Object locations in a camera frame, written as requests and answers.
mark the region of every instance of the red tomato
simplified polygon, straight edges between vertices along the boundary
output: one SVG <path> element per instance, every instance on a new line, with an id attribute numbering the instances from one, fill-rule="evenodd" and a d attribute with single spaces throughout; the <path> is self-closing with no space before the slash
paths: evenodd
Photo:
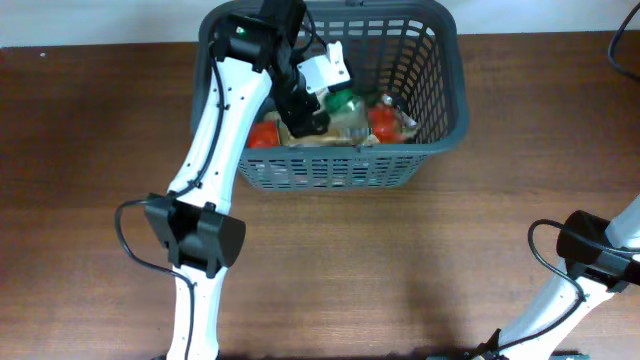
<path id="1" fill-rule="evenodd" d="M 251 149 L 266 149 L 280 146 L 278 127 L 273 121 L 253 125 L 249 133 L 247 147 Z"/>
<path id="2" fill-rule="evenodd" d="M 373 128 L 373 134 L 381 144 L 399 144 L 402 137 L 398 133 L 398 123 L 393 110 L 373 110 L 369 112 L 369 120 Z"/>

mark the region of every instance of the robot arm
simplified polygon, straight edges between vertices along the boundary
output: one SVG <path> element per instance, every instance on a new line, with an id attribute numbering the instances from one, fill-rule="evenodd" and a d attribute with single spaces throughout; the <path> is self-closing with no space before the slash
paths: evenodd
<path id="1" fill-rule="evenodd" d="M 229 15 L 213 29 L 212 85 L 193 144 L 169 195 L 146 206 L 173 271 L 192 284 L 176 279 L 169 360 L 218 355 L 222 283 L 245 235 L 244 223 L 228 216 L 233 183 L 261 105 L 271 96 L 295 136 L 323 133 L 329 117 L 317 112 L 315 92 L 350 82 L 339 42 L 325 55 L 291 62 L 305 11 L 302 0 L 265 1 L 256 18 Z"/>
<path id="2" fill-rule="evenodd" d="M 638 252 L 629 250 L 640 247 L 640 196 L 610 223 L 579 211 L 565 225 L 597 241 L 588 245 L 564 231 L 558 239 L 558 254 L 565 259 L 558 269 L 582 287 L 585 300 L 578 299 L 571 283 L 553 276 L 525 312 L 500 332 L 498 355 L 510 360 L 549 359 L 562 340 L 596 306 L 622 292 L 629 283 L 640 285 Z M 574 304 L 577 308 L 569 313 Z M 554 323 L 557 326 L 545 334 L 521 341 Z"/>

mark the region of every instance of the white wall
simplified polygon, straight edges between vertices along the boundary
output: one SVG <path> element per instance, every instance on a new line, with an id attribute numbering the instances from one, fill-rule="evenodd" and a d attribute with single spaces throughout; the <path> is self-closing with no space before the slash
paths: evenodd
<path id="1" fill-rule="evenodd" d="M 225 1 L 0 0 L 0 46 L 196 41 Z M 636 1 L 440 0 L 461 34 L 615 30 Z"/>

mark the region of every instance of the brown wooden surface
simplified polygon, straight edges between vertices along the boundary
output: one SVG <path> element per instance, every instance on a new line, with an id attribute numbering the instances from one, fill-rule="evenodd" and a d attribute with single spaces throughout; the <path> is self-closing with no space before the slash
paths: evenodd
<path id="1" fill-rule="evenodd" d="M 393 191 L 269 194 L 236 185 L 248 236 L 223 292 L 226 354 L 348 356 L 475 346 L 550 274 L 526 231 L 640 191 L 640 85 L 607 34 L 460 39 L 472 125 Z M 621 53 L 640 69 L 640 34 Z M 190 145 L 193 44 L 2 49 L 0 358 L 138 359 L 171 341 L 173 280 L 119 248 L 113 210 L 162 192 Z M 125 231 L 166 264 L 141 214 Z M 539 244 L 553 255 L 553 232 Z M 640 293 L 563 343 L 640 351 Z"/>

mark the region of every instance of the plastic basket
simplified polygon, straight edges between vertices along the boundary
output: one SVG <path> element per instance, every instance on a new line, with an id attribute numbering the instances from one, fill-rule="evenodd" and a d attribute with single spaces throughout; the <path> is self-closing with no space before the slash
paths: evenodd
<path id="1" fill-rule="evenodd" d="M 200 28 L 192 129 L 209 89 L 209 33 L 229 12 L 257 13 L 261 0 L 237 0 L 214 9 Z M 246 149 L 239 169 L 267 191 L 393 188 L 407 182 L 427 157 L 464 138 L 469 113 L 456 26 L 451 14 L 429 0 L 308 2 L 318 34 L 340 40 L 356 90 L 391 91 L 419 123 L 413 143 L 367 147 Z M 300 42 L 308 39 L 300 35 Z M 322 53 L 314 44 L 310 56 Z"/>

